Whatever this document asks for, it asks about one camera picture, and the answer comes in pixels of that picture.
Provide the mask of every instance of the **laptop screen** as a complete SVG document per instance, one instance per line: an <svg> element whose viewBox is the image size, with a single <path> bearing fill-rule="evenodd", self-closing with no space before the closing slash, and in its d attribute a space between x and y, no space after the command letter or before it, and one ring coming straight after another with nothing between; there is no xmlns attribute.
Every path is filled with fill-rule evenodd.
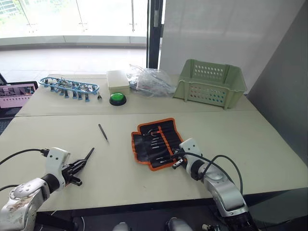
<svg viewBox="0 0 308 231"><path fill-rule="evenodd" d="M24 106L37 88L35 81L0 84L0 108Z"/></svg>

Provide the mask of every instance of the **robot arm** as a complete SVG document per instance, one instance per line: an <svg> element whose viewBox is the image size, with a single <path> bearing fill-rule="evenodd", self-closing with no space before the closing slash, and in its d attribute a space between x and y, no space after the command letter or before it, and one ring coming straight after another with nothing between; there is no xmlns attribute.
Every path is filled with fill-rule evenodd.
<svg viewBox="0 0 308 231"><path fill-rule="evenodd" d="M180 144L182 151L201 156L194 139L188 139ZM208 163L191 155L184 155L186 162L180 159L173 165L176 169L186 165L187 173L195 180L201 180L206 189L211 192L221 216L230 231L258 231L246 202L237 187L216 166L211 165L202 178L202 173Z"/></svg>
<svg viewBox="0 0 308 231"><path fill-rule="evenodd" d="M74 177L85 165L94 148L83 160L65 165L70 153L50 148L44 155L46 175L21 184L11 190L8 203L0 211L0 230L2 231L32 231L35 225L36 212L54 191L62 190L67 184L78 186L81 180Z"/></svg>

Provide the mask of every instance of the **green push button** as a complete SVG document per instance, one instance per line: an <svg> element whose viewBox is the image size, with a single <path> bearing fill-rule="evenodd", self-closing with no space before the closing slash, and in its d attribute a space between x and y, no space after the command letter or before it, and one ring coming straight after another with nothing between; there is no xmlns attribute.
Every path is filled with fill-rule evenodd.
<svg viewBox="0 0 308 231"><path fill-rule="evenodd" d="M126 103L126 97L122 93L113 93L110 96L109 103L114 106L121 106Z"/></svg>

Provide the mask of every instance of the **white plastic box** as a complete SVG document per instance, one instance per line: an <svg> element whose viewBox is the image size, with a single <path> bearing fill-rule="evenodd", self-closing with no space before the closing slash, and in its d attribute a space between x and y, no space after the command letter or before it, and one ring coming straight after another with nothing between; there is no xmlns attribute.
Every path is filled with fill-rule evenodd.
<svg viewBox="0 0 308 231"><path fill-rule="evenodd" d="M125 71L108 71L107 80L110 94L118 92L127 95L130 93Z"/></svg>

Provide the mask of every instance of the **laptop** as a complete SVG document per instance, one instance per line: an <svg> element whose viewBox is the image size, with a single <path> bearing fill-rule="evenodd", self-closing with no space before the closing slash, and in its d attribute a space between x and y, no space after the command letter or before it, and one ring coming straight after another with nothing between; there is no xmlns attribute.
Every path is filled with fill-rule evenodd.
<svg viewBox="0 0 308 231"><path fill-rule="evenodd" d="M0 135L37 88L36 81L0 83Z"/></svg>

